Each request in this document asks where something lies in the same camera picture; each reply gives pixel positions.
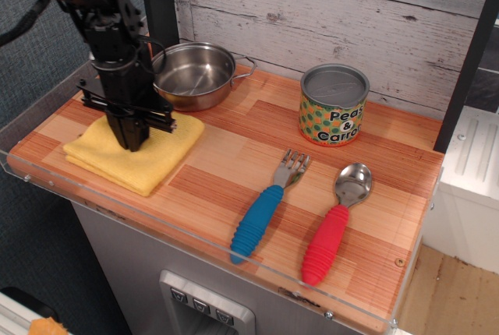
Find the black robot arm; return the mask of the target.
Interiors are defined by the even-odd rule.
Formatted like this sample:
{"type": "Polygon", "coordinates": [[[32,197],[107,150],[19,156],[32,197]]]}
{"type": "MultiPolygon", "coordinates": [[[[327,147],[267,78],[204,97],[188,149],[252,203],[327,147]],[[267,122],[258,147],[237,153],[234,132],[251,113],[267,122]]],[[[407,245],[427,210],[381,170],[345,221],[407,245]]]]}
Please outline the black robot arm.
{"type": "Polygon", "coordinates": [[[120,146],[138,151],[150,128],[173,132],[172,104],[154,89],[165,64],[155,64],[149,46],[153,39],[141,34],[141,12],[130,0],[37,0],[9,31],[6,45],[25,34],[51,1],[67,12],[90,48],[96,79],[81,79],[85,106],[104,111],[120,146]]]}

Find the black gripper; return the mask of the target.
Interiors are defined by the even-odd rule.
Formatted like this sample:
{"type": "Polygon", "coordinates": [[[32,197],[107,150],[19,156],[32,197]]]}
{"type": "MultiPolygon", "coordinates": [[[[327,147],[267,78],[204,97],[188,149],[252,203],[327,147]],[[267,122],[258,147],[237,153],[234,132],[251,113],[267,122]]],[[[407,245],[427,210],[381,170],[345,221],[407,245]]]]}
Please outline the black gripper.
{"type": "Polygon", "coordinates": [[[166,132],[176,129],[172,104],[157,93],[154,75],[140,62],[134,59],[129,62],[93,60],[91,65],[98,77],[80,79],[77,87],[83,91],[86,106],[132,117],[125,119],[106,113],[108,125],[123,149],[138,151],[149,138],[149,126],[166,132]]]}

